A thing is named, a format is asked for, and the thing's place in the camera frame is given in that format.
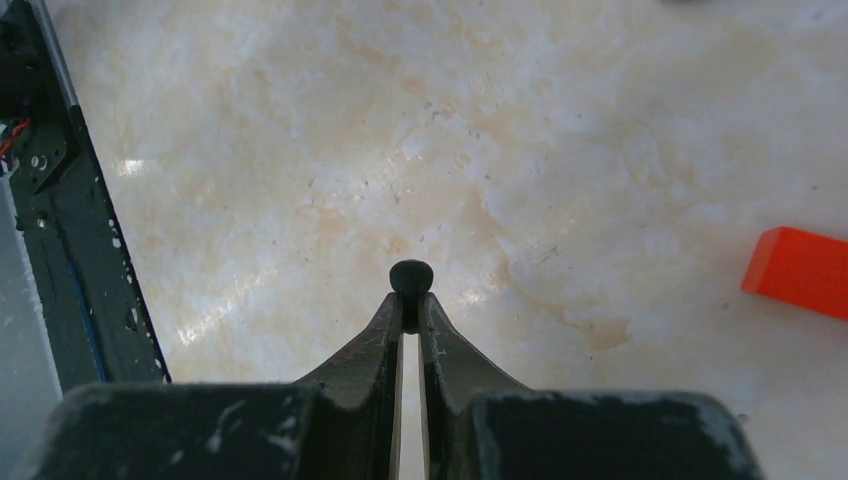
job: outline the black rubber tip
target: black rubber tip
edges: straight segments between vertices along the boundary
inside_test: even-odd
[[[418,297],[433,286],[433,269],[421,260],[403,260],[389,271],[392,289],[404,297]]]
[[[389,271],[389,282],[403,298],[403,331],[418,333],[418,300],[433,286],[433,269],[421,260],[404,260]]]

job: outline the red wire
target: red wire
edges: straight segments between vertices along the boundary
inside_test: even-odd
[[[15,143],[15,140],[18,139],[21,132],[26,127],[28,127],[30,123],[32,123],[32,119],[27,118],[26,120],[24,120],[24,122],[22,124],[18,125],[14,129],[12,129],[12,135],[9,138],[6,139],[6,145],[3,145],[3,148],[0,148],[0,157],[5,155],[6,152],[8,152],[10,148],[12,148],[12,144]]]

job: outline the orange-red wooden block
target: orange-red wooden block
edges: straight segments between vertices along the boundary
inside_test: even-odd
[[[742,290],[848,320],[848,242],[790,227],[769,230]]]

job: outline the marble veining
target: marble veining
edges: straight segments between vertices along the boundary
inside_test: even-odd
[[[844,1],[48,3],[176,380],[297,378],[420,258],[530,386],[706,391],[844,476],[848,324],[738,289],[848,238]]]

